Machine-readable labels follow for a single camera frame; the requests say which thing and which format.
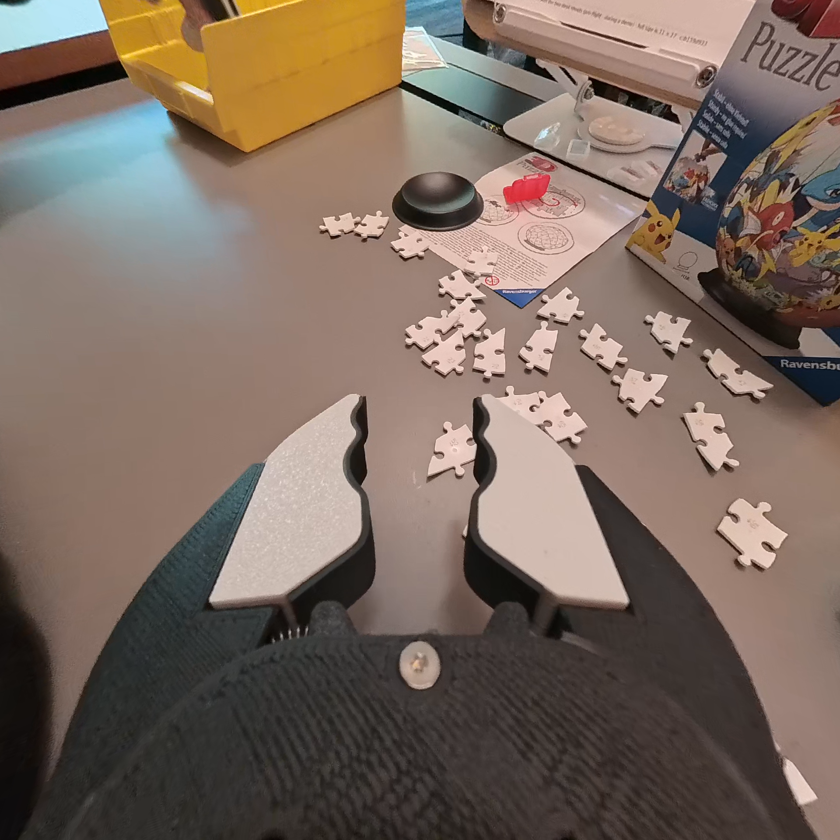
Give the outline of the yellow plastic bin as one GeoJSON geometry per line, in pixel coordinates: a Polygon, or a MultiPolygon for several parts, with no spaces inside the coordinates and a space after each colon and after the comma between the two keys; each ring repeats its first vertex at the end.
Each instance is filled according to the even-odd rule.
{"type": "Polygon", "coordinates": [[[403,1],[100,1],[132,83],[243,152],[399,85],[403,1]]]}

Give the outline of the white board stand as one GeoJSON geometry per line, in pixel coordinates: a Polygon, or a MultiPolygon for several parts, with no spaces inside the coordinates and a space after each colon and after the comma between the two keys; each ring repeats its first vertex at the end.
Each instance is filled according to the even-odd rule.
{"type": "Polygon", "coordinates": [[[543,157],[564,163],[603,182],[649,198],[666,173],[680,147],[691,112],[677,108],[678,121],[627,103],[601,97],[593,82],[578,70],[567,70],[537,60],[555,82],[558,92],[503,125],[505,134],[543,157]],[[553,154],[533,147],[538,133],[553,123],[563,125],[564,142],[553,154]],[[591,143],[590,155],[582,161],[568,160],[566,151],[574,139],[591,143]]]}

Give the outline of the clear plastic bag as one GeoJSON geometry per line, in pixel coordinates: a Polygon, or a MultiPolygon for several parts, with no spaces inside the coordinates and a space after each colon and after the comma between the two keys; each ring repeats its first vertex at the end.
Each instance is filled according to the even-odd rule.
{"type": "Polygon", "coordinates": [[[407,27],[402,39],[402,77],[423,70],[444,69],[448,64],[424,27],[407,27]]]}

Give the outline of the black round puzzle stand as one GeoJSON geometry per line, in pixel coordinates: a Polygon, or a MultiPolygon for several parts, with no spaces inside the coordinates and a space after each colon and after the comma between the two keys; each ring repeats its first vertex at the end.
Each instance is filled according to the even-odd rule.
{"type": "Polygon", "coordinates": [[[409,178],[392,200],[393,214],[414,229],[449,232],[477,222],[484,200],[472,181],[452,172],[409,178]]]}

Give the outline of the white instruction leaflet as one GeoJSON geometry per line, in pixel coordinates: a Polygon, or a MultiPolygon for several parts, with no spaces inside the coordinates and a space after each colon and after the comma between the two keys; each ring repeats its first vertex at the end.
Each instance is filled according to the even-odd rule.
{"type": "Polygon", "coordinates": [[[536,153],[484,175],[476,189],[484,209],[475,223],[448,232],[422,231],[421,236],[432,252],[460,270],[474,251],[497,253],[485,285],[517,308],[540,298],[645,207],[635,196],[536,153]],[[536,174],[549,176],[548,191],[539,199],[507,204],[503,188],[536,174]]]}

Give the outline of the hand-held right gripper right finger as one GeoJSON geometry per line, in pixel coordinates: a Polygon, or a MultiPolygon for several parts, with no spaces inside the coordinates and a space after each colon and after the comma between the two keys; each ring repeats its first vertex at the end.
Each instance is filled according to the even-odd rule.
{"type": "Polygon", "coordinates": [[[627,588],[572,457],[500,398],[481,395],[472,407],[471,591],[489,607],[522,606],[542,635],[564,607],[626,611],[627,588]]]}

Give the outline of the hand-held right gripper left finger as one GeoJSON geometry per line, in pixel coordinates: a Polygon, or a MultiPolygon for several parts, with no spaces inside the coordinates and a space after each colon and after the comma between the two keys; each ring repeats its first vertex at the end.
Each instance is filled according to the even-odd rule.
{"type": "Polygon", "coordinates": [[[321,602],[350,607],[371,588],[367,436],[365,397],[352,393],[266,458],[209,596],[212,608],[311,615],[321,602]]]}

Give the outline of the spread of white puzzle pieces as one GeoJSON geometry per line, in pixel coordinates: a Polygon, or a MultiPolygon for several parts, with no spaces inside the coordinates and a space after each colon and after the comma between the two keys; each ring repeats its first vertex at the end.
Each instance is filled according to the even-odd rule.
{"type": "MultiPolygon", "coordinates": [[[[442,360],[428,360],[432,370],[452,363],[451,370],[472,368],[473,346],[488,361],[502,361],[503,353],[490,344],[497,339],[503,349],[503,329],[497,307],[492,305],[491,323],[495,332],[476,327],[477,339],[467,337],[468,316],[483,317],[480,297],[482,282],[466,280],[477,291],[460,300],[454,298],[440,306],[426,320],[411,325],[406,339],[410,350],[402,352],[403,339],[397,338],[400,316],[418,294],[407,280],[396,275],[395,263],[383,263],[384,251],[373,247],[361,251],[339,236],[339,246],[326,246],[326,234],[317,236],[319,245],[311,252],[311,273],[319,281],[321,294],[329,298],[325,322],[335,328],[335,337],[325,340],[335,357],[349,366],[351,373],[364,373],[365,385],[375,385],[378,396],[385,396],[389,409],[382,428],[394,445],[398,467],[409,463],[416,480],[426,484],[436,476],[453,470],[458,477],[474,469],[476,444],[473,421],[452,423],[449,404],[454,397],[431,384],[430,374],[418,380],[404,375],[403,356],[418,358],[422,347],[442,360]]],[[[780,750],[764,713],[751,675],[739,651],[713,607],[724,601],[738,615],[738,626],[750,631],[752,639],[770,655],[770,662],[783,677],[794,670],[782,664],[783,649],[774,647],[769,607],[764,604],[767,586],[756,582],[766,571],[737,556],[746,549],[729,542],[714,548],[712,516],[722,519],[732,534],[745,531],[746,543],[761,553],[775,547],[767,534],[779,530],[767,520],[776,502],[782,524],[792,524],[791,514],[804,509],[793,502],[789,473],[772,449],[748,442],[741,446],[747,431],[744,415],[736,420],[736,449],[747,455],[747,470],[732,473],[736,466],[722,466],[724,477],[716,479],[711,466],[689,467],[688,444],[678,444],[675,421],[663,416],[650,426],[634,421],[619,422],[611,409],[610,421],[594,420],[590,429],[568,406],[559,390],[538,393],[540,373],[523,394],[516,394],[513,382],[507,392],[493,395],[530,424],[542,430],[574,460],[595,515],[607,540],[617,569],[629,594],[631,605],[624,612],[607,612],[564,607],[545,635],[535,634],[542,644],[584,651],[598,665],[620,665],[641,676],[674,700],[699,723],[724,756],[732,759],[762,798],[783,811],[791,811],[793,821],[803,805],[813,803],[815,794],[804,778],[780,750]]]]}

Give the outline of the red plastic tool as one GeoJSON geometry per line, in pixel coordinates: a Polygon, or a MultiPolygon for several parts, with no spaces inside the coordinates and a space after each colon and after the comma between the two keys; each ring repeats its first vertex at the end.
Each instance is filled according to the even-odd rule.
{"type": "Polygon", "coordinates": [[[549,190],[551,176],[546,172],[527,174],[506,185],[502,190],[507,205],[533,202],[541,199],[549,190]]]}

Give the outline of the blue puzzle box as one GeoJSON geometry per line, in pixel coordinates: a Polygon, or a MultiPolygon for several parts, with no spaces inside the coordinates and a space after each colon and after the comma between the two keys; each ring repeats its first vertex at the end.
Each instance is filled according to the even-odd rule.
{"type": "Polygon", "coordinates": [[[754,4],[626,248],[838,402],[838,2],[754,4]]]}

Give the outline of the white instruction board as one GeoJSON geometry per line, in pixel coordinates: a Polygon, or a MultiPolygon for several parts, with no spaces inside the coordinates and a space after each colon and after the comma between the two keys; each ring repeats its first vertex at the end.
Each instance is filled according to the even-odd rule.
{"type": "Polygon", "coordinates": [[[464,1],[480,38],[697,109],[752,1],[464,1]]]}

